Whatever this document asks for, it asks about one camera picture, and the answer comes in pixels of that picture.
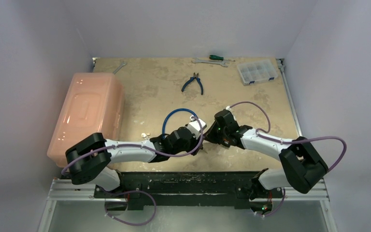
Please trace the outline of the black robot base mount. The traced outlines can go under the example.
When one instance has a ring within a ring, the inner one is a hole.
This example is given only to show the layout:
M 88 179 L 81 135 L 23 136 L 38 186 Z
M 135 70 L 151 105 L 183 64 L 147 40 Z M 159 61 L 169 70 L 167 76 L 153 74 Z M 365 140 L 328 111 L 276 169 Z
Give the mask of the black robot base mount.
M 129 210 L 152 206 L 229 206 L 235 209 L 254 207 L 282 198 L 277 189 L 251 198 L 251 180 L 256 171 L 228 172 L 121 172 L 121 187 L 106 193 L 96 185 L 73 185 L 75 193 L 89 193 L 89 199 L 122 202 L 128 200 Z

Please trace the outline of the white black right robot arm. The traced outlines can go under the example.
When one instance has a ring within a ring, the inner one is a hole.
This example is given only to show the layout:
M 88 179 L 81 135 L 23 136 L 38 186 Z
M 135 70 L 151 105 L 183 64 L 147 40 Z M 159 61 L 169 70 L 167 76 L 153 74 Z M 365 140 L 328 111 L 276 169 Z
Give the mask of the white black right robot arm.
M 251 180 L 251 198 L 263 197 L 275 188 L 292 187 L 308 193 L 328 173 L 328 166 L 305 137 L 295 140 L 265 136 L 256 129 L 240 126 L 229 110 L 215 114 L 204 139 L 225 147 L 253 150 L 280 161 L 281 169 L 264 169 Z

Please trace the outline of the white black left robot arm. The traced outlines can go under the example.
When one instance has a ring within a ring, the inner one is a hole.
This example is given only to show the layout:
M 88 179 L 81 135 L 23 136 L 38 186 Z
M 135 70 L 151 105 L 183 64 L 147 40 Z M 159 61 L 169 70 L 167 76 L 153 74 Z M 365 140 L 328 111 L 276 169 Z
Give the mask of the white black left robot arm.
M 61 173 L 69 175 L 74 185 L 92 183 L 118 198 L 123 195 L 125 185 L 117 171 L 108 168 L 110 163 L 155 163 L 195 155 L 202 147 L 204 129 L 206 124 L 197 120 L 171 134 L 132 143 L 105 139 L 96 132 L 66 151 L 67 165 Z

